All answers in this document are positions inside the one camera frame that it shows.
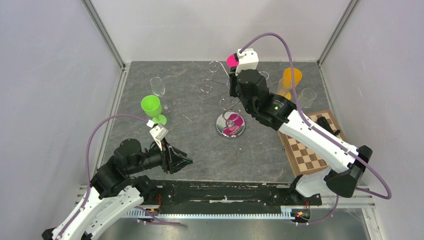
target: pink disc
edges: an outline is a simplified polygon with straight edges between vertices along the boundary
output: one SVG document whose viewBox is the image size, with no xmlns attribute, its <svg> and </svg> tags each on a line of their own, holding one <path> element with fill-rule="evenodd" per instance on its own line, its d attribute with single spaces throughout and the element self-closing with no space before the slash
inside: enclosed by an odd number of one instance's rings
<svg viewBox="0 0 424 240">
<path fill-rule="evenodd" d="M 231 54 L 226 59 L 226 64 L 227 64 L 228 67 L 232 68 L 232 67 L 237 67 L 239 65 L 239 62 L 236 61 L 236 56 L 234 56 L 234 54 Z"/>
</svg>

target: green plastic cup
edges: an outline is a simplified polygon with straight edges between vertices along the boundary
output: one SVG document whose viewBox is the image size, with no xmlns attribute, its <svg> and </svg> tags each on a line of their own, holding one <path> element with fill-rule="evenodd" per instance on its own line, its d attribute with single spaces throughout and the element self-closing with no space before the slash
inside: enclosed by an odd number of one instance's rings
<svg viewBox="0 0 424 240">
<path fill-rule="evenodd" d="M 141 108 L 147 114 L 147 116 L 153 118 L 152 120 L 154 123 L 160 123 L 163 125 L 167 123 L 167 118 L 164 115 L 161 115 L 162 105 L 159 97 L 155 95 L 145 96 L 143 100 L 141 100 Z"/>
</svg>

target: round metal base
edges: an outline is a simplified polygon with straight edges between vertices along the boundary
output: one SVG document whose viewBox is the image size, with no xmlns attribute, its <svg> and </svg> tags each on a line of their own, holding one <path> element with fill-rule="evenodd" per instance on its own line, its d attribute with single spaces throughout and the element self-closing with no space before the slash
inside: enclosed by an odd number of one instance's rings
<svg viewBox="0 0 424 240">
<path fill-rule="evenodd" d="M 216 119 L 215 129 L 219 136 L 224 139 L 236 139 L 240 137 L 246 129 L 245 120 L 236 112 L 227 111 L 223 115 L 219 115 Z"/>
</svg>

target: white bracket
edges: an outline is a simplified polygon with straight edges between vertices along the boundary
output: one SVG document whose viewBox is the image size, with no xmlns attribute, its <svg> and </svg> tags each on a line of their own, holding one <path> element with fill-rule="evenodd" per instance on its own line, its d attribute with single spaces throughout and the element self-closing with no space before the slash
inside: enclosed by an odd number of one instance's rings
<svg viewBox="0 0 424 240">
<path fill-rule="evenodd" d="M 154 128 L 150 129 L 150 135 L 156 142 L 157 146 L 161 151 L 163 151 L 163 147 L 161 144 L 162 139 L 168 134 L 168 130 L 162 124 L 158 124 Z"/>
<path fill-rule="evenodd" d="M 153 128 L 153 126 L 155 125 L 155 122 L 154 122 L 154 121 L 152 121 L 151 119 L 149 119 L 149 120 L 147 121 L 146 125 L 147 125 L 147 127 L 149 127 L 149 128 Z"/>
<path fill-rule="evenodd" d="M 238 66 L 235 69 L 236 76 L 243 70 L 256 69 L 259 62 L 258 54 L 253 48 L 247 48 L 242 53 L 240 53 L 240 50 L 237 49 Z"/>
</svg>

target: floor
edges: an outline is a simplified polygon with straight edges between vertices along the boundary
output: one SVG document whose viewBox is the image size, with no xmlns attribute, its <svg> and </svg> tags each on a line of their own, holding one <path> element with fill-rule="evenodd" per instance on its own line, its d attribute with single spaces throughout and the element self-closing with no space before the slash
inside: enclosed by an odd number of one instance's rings
<svg viewBox="0 0 424 240">
<path fill-rule="evenodd" d="M 291 183 L 295 176 L 283 150 L 277 133 L 261 125 L 246 112 L 246 130 L 237 139 L 224 139 L 215 130 L 217 117 L 222 114 L 219 100 L 226 91 L 224 84 L 213 83 L 213 90 L 204 93 L 199 90 L 203 79 L 226 82 L 224 70 L 211 73 L 208 63 L 203 61 L 162 61 L 132 62 L 122 93 L 118 114 L 134 114 L 146 117 L 140 102 L 152 94 L 149 80 L 162 78 L 166 92 L 165 100 L 172 103 L 172 111 L 165 113 L 169 133 L 166 139 L 176 148 L 188 153 L 192 165 L 170 175 L 160 168 L 144 171 L 151 179 L 163 180 L 211 180 L 211 181 L 255 181 Z M 260 62 L 257 69 L 269 73 L 268 87 L 277 91 L 278 81 L 288 68 L 287 62 Z M 297 62 L 303 78 L 297 91 L 312 88 L 317 97 L 312 106 L 305 110 L 316 112 L 329 108 L 318 66 L 314 62 Z M 143 148 L 152 142 L 149 129 L 143 122 L 118 118 L 115 120 L 105 150 L 105 160 L 113 154 L 121 141 L 135 138 Z"/>
<path fill-rule="evenodd" d="M 313 209 L 313 219 L 328 214 Z M 370 240 L 360 209 L 338 209 L 326 222 L 296 227 L 288 220 L 173 219 L 182 226 L 143 225 L 121 218 L 100 240 Z"/>
<path fill-rule="evenodd" d="M 173 175 L 160 168 L 144 171 L 151 179 L 254 181 L 291 183 L 295 178 L 277 133 L 265 127 L 244 111 L 246 131 L 237 139 L 223 139 L 216 133 L 215 122 L 222 114 L 220 95 L 226 91 L 224 84 L 213 84 L 210 93 L 199 90 L 203 79 L 227 81 L 222 69 L 211 73 L 209 62 L 165 61 L 132 62 L 122 93 L 118 114 L 146 117 L 140 103 L 152 94 L 149 80 L 160 77 L 165 83 L 165 100 L 172 103 L 172 111 L 165 113 L 169 130 L 166 139 L 178 149 L 189 154 L 192 165 Z M 323 82 L 316 63 L 296 62 L 303 78 L 297 89 L 312 88 L 317 97 L 305 110 L 316 112 L 329 108 Z M 276 92 L 286 62 L 260 62 L 257 69 L 269 73 L 267 80 L 271 92 Z M 135 138 L 144 148 L 152 142 L 145 123 L 128 118 L 117 118 L 113 124 L 105 150 L 104 161 L 113 154 L 120 142 Z M 328 214 L 328 209 L 314 209 L 312 220 Z M 337 209 L 328 221 L 295 227 L 284 220 L 193 220 L 182 219 L 185 226 L 145 226 L 133 219 L 120 219 L 102 236 L 101 240 L 115 239 L 369 239 L 364 216 L 360 209 Z"/>
</svg>

